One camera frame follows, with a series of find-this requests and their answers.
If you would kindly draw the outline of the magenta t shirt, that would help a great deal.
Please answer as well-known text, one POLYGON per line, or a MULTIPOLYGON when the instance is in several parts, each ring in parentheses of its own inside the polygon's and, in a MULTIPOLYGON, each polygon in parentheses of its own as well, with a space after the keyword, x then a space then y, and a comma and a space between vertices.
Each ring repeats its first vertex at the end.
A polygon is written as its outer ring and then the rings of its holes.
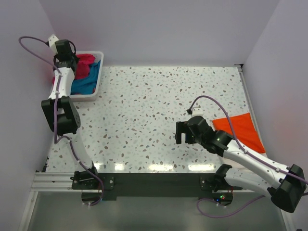
POLYGON ((77 61, 68 60, 60 61, 59 58, 54 58, 57 67, 72 67, 75 70, 75 77, 73 84, 86 85, 94 84, 97 82, 97 63, 95 63, 95 57, 92 54, 77 54, 77 61))

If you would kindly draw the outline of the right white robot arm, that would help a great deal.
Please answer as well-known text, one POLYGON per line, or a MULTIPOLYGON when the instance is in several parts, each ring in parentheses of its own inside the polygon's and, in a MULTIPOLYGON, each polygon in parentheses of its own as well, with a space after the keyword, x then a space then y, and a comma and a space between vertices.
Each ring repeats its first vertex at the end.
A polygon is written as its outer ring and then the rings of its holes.
POLYGON ((185 135, 186 144, 199 144, 209 153, 234 161, 249 170, 244 173, 223 164, 212 180, 215 190, 228 186, 251 190, 270 198, 274 205, 289 213, 295 211, 306 194, 308 182, 301 167, 296 164, 289 167, 262 156, 245 147, 233 135, 213 130, 201 116, 177 122, 177 144, 182 143, 182 135, 185 135))

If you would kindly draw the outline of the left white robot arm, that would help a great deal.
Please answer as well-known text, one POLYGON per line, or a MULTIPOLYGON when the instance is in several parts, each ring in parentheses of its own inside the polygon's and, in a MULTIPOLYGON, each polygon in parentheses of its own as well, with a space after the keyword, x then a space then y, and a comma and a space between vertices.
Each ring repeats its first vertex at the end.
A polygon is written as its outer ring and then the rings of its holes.
POLYGON ((69 146, 75 164, 75 172, 71 178, 72 189, 98 189, 102 185, 100 177, 81 139, 81 119, 70 97, 79 61, 76 48, 71 41, 58 39, 56 36, 51 36, 47 44, 54 52, 55 77, 51 94, 41 102, 43 113, 54 132, 54 142, 63 141, 69 146))

